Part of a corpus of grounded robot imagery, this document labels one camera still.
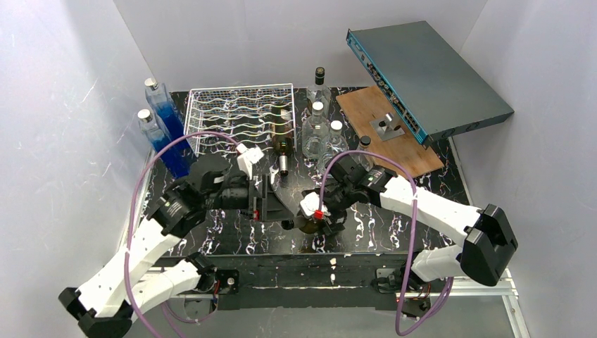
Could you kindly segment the clear bottle copper neck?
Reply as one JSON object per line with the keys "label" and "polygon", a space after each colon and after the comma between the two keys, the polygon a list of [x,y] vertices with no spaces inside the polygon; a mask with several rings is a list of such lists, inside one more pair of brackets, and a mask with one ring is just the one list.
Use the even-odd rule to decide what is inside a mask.
{"label": "clear bottle copper neck", "polygon": [[[369,151],[369,145],[371,144],[371,138],[367,135],[362,136],[359,140],[359,144],[357,146],[357,150],[358,151]],[[367,171],[371,170],[373,165],[375,164],[374,162],[374,158],[367,155],[367,154],[356,154],[354,156],[355,161],[359,164],[361,164],[364,169],[366,169]]]}

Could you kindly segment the large clear round bottle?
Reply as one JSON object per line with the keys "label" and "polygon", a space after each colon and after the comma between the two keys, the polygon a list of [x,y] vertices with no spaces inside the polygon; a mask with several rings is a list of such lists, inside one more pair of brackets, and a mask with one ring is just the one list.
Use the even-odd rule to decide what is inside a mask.
{"label": "large clear round bottle", "polygon": [[348,151],[348,142],[342,134],[343,123],[333,120],[330,123],[329,133],[325,135],[318,148],[318,172],[324,175],[327,164],[339,153]]}

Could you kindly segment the clear bottle white cap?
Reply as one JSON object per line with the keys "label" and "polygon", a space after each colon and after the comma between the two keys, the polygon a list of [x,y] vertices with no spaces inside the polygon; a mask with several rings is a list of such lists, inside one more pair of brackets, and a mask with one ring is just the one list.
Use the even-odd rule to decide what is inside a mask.
{"label": "clear bottle white cap", "polygon": [[321,141],[329,133],[329,121],[324,115],[325,105],[315,101],[311,106],[311,114],[302,125],[302,153],[310,161],[318,159]]}

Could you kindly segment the clear blue-tinted bottle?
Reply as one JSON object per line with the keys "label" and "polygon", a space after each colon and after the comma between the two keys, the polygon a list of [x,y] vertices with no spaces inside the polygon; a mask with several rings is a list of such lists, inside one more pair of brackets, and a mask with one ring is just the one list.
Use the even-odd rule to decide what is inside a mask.
{"label": "clear blue-tinted bottle", "polygon": [[[149,109],[144,108],[140,110],[137,113],[137,118],[141,133],[146,137],[156,153],[171,143],[170,136],[160,126],[156,116]],[[174,147],[161,155],[160,159],[175,179],[189,174],[189,165]]]}

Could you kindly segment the blue square bottle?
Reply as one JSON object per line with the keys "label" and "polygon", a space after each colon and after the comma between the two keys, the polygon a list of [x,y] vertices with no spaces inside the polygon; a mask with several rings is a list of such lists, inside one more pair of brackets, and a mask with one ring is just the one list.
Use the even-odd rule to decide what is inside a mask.
{"label": "blue square bottle", "polygon": [[184,125],[165,84],[150,77],[144,81],[144,85],[146,100],[153,112],[162,120],[162,124],[168,130],[171,140],[182,137],[184,135]]}

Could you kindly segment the square bottle dark label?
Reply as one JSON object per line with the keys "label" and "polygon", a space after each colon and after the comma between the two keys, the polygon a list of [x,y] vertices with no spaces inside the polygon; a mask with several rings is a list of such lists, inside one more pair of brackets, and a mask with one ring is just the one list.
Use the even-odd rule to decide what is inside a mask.
{"label": "square bottle dark label", "polygon": [[319,101],[323,103],[323,115],[329,115],[329,106],[332,101],[331,89],[325,84],[325,69],[317,67],[315,69],[315,82],[307,87],[308,107],[312,108],[313,103]]}

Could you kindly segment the dark wine bottle silver cap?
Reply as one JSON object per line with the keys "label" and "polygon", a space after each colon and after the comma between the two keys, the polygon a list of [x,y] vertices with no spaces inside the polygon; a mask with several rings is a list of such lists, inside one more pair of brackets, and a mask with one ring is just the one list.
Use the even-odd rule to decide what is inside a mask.
{"label": "dark wine bottle silver cap", "polygon": [[300,230],[305,234],[315,234],[322,232],[325,225],[325,216],[316,218],[314,215],[306,216],[299,211],[291,218],[281,220],[280,225],[284,230]]}

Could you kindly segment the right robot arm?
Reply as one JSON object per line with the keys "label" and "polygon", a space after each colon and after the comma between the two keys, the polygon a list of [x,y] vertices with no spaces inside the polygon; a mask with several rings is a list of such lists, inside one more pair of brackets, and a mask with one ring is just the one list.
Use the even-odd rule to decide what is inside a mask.
{"label": "right robot arm", "polygon": [[357,155],[347,151],[329,161],[329,175],[337,184],[325,188],[317,216],[338,218],[356,202],[410,214],[414,224],[422,223],[453,242],[413,254],[410,264],[403,266],[412,285],[462,276],[488,287],[498,284],[518,248],[502,208],[456,203],[411,184],[407,177],[390,168],[375,165],[367,170],[357,162]]}

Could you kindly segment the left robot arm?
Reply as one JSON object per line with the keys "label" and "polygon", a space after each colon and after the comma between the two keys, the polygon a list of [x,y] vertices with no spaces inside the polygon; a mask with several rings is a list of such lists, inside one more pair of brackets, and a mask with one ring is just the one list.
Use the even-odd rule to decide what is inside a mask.
{"label": "left robot arm", "polygon": [[193,289],[209,292],[225,279],[204,255],[193,253],[164,273],[142,281],[146,271],[203,223],[212,210],[239,211],[262,223],[292,226],[294,214],[267,177],[256,189],[252,177],[222,156],[202,155],[190,173],[175,180],[123,247],[95,276],[58,299],[86,337],[124,337],[137,319],[170,297]]}

